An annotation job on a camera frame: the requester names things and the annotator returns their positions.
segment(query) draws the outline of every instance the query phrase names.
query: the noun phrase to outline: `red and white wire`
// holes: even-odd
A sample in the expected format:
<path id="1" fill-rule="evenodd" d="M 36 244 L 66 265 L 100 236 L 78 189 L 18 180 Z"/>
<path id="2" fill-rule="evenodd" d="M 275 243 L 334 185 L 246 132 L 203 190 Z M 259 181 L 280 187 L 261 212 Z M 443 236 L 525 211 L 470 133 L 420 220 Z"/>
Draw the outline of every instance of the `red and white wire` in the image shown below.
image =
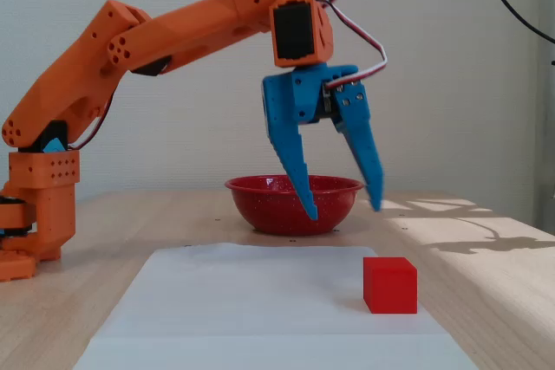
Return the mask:
<path id="1" fill-rule="evenodd" d="M 108 99 L 108 103 L 104 107 L 104 112 L 102 113 L 101 118 L 98 119 L 98 121 L 96 122 L 95 127 L 93 128 L 90 135 L 87 136 L 87 138 L 83 142 L 81 142 L 79 145 L 73 145 L 73 144 L 68 145 L 68 150 L 69 151 L 80 151 L 83 147 L 85 147 L 85 145 L 87 145 L 92 139 L 95 138 L 98 131 L 101 130 L 102 123 L 104 123 L 104 120 L 106 119 L 106 116 L 108 116 L 108 112 L 110 111 L 110 106 L 112 106 L 112 101 L 114 100 L 114 94 L 115 94 L 115 90 L 112 93 L 112 95 L 110 95 L 110 98 Z"/>
<path id="2" fill-rule="evenodd" d="M 375 49 L 377 49 L 378 52 L 380 53 L 380 55 L 382 56 L 382 61 L 377 63 L 376 65 L 370 67 L 370 68 L 366 68 L 366 69 L 358 71 L 354 74 L 345 75 L 344 77 L 340 77 L 340 78 L 338 78 L 334 81 L 327 82 L 324 85 L 327 89 L 333 89 L 333 88 L 337 88 L 339 86 L 342 86 L 343 84 L 363 80 L 363 79 L 365 79 L 367 77 L 370 77 L 371 75 L 374 75 L 375 73 L 383 70 L 386 67 L 386 65 L 388 65 L 388 56 L 385 52 L 385 48 L 383 47 L 383 45 L 377 39 L 375 39 L 371 34 L 369 34 L 367 31 L 365 31 L 361 26 L 359 26 L 357 23 L 352 21 L 347 15 L 345 15 L 343 12 L 341 12 L 337 8 L 337 6 L 334 5 L 334 2 L 336 0 L 317 0 L 317 1 L 322 2 L 324 7 L 325 6 L 330 6 L 341 22 L 343 22 L 347 27 L 349 27 L 357 35 L 359 35 L 364 41 L 368 42 Z"/>

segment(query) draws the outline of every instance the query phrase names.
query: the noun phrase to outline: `white paper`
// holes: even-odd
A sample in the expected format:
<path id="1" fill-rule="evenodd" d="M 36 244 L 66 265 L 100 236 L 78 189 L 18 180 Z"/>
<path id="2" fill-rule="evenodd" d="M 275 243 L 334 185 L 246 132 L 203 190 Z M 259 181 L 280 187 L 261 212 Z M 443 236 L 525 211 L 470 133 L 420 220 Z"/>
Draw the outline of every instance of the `white paper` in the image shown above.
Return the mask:
<path id="1" fill-rule="evenodd" d="M 155 252 L 76 365 L 89 369 L 474 369 L 417 315 L 372 315 L 363 247 Z"/>

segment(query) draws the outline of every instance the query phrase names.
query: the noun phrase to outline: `wooden table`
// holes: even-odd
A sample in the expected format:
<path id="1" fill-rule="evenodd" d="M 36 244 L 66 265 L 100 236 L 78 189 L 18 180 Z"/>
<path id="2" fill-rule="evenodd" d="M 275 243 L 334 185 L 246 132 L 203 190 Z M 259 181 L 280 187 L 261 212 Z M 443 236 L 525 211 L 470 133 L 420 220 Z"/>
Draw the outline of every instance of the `wooden table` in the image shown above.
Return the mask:
<path id="1" fill-rule="evenodd" d="M 77 218 L 61 262 L 0 284 L 4 370 L 72 368 L 154 250 L 215 242 L 406 256 L 422 304 L 479 368 L 555 368 L 555 237 L 466 200 L 396 193 L 376 214 L 361 198 L 338 231 L 295 239 L 252 231 L 228 191 L 109 193 Z"/>

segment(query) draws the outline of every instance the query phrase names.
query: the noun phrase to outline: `white wall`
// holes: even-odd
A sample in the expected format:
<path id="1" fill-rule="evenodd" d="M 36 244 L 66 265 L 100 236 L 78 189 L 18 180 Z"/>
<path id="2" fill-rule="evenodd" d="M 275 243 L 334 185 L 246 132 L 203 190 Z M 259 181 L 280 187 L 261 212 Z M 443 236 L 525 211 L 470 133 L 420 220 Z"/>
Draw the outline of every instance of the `white wall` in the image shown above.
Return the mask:
<path id="1" fill-rule="evenodd" d="M 195 0 L 121 0 L 157 16 Z M 511 0 L 532 22 L 538 0 Z M 0 119 L 85 28 L 104 0 L 0 0 Z M 367 81 L 387 188 L 444 190 L 532 218 L 537 40 L 499 0 L 341 0 L 388 48 Z M 335 19 L 334 64 L 370 49 Z M 255 36 L 157 79 L 124 78 L 82 153 L 79 195 L 130 187 L 220 187 L 281 172 L 265 136 L 261 79 L 271 39 Z M 312 173 L 360 178 L 328 120 L 303 130 Z M 0 180 L 7 152 L 0 153 Z"/>
<path id="2" fill-rule="evenodd" d="M 541 0 L 539 27 L 555 36 L 555 0 Z M 538 209 L 542 230 L 555 234 L 555 46 L 539 41 Z"/>

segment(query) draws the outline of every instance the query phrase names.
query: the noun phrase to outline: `red bowl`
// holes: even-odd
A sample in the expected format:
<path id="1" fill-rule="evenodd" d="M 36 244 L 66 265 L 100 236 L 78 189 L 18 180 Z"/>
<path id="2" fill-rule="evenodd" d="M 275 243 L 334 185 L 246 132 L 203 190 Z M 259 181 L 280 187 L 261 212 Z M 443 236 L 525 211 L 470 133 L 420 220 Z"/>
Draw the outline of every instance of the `red bowl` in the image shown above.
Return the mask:
<path id="1" fill-rule="evenodd" d="M 318 207 L 312 221 L 287 175 L 261 175 L 230 179 L 233 201 L 243 218 L 256 230 L 281 236 L 315 236 L 332 231 L 349 214 L 359 181 L 310 175 L 309 183 Z"/>

